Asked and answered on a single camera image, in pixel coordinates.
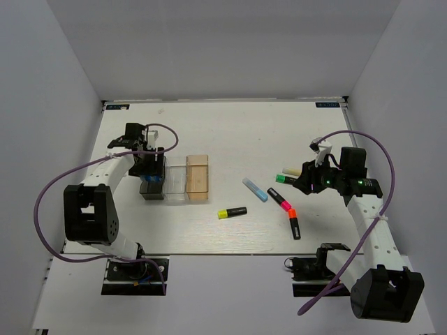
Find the pink highlighter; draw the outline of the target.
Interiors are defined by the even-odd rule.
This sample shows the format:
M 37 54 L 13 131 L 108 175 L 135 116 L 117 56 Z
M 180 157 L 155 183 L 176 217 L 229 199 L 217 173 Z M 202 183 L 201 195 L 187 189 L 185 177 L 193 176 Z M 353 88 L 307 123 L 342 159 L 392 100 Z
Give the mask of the pink highlighter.
M 268 194 L 272 197 L 272 199 L 284 210 L 289 211 L 292 206 L 290 203 L 285 200 L 275 189 L 269 188 L 267 190 Z

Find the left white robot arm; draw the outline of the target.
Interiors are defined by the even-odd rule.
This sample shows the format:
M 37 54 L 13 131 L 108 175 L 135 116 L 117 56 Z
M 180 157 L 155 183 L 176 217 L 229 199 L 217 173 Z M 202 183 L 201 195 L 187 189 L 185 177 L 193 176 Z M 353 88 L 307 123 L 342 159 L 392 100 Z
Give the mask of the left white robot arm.
M 119 231 L 113 193 L 125 176 L 137 177 L 145 200 L 164 199 L 166 160 L 164 148 L 156 146 L 158 136 L 158 131 L 147 126 L 127 123 L 125 133 L 107 146 L 106 160 L 81 184 L 64 190 L 67 240 L 125 259 L 123 268 L 131 278 L 144 276 L 148 263 L 142 257 L 142 246 Z

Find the blue stationery block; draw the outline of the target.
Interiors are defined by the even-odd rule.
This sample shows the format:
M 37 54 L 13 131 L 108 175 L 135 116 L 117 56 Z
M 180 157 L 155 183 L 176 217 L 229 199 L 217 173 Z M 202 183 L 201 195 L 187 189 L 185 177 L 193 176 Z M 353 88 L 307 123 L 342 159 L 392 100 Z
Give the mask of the blue stationery block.
M 142 181 L 146 181 L 147 183 L 159 183 L 162 181 L 162 177 L 158 175 L 142 175 L 140 179 Z

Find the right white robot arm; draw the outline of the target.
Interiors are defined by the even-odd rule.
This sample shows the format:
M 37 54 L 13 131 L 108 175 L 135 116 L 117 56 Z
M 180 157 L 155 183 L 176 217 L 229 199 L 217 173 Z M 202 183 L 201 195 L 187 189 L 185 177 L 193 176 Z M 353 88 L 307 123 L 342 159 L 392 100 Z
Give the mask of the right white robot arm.
M 303 163 L 294 187 L 306 195 L 336 190 L 353 218 L 361 246 L 351 250 L 343 243 L 326 242 L 312 258 L 289 258 L 286 268 L 294 281 L 332 281 L 328 294 L 343 285 L 359 319 L 408 323 L 425 284 L 421 274 L 407 267 L 380 212 L 383 193 L 378 181 L 367 177 L 366 151 L 344 147 L 336 161 L 330 145 L 311 148 L 316 158 Z

